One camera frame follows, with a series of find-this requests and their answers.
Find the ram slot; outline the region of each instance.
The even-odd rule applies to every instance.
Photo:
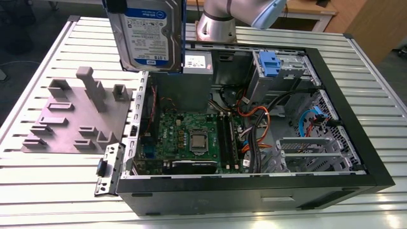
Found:
[[[229,152],[226,146],[226,137],[225,137],[225,125],[223,125],[223,116],[218,115],[217,118],[217,128],[218,128],[218,143],[221,149],[221,165],[226,168],[229,164]]]
[[[235,167],[235,156],[234,156],[234,133],[231,128],[231,119],[229,116],[223,118],[225,135],[226,135],[226,145],[227,145],[227,158],[230,162],[230,168]]]

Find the blue hard drive label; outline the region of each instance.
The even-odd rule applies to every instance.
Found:
[[[139,64],[169,63],[167,13],[129,8],[125,14],[133,58]]]

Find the blue drive bay latch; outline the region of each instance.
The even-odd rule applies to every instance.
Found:
[[[281,71],[281,60],[276,52],[259,52],[259,60],[266,77],[277,77]]]

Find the cpu socket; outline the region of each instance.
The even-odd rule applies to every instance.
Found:
[[[209,133],[206,131],[190,131],[190,151],[197,155],[209,152]]]

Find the gray 3d printed holder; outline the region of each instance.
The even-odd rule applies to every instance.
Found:
[[[51,97],[23,142],[26,153],[105,154],[122,139],[133,90],[117,84],[105,89],[91,67],[79,67],[77,77],[86,88],[53,80]]]

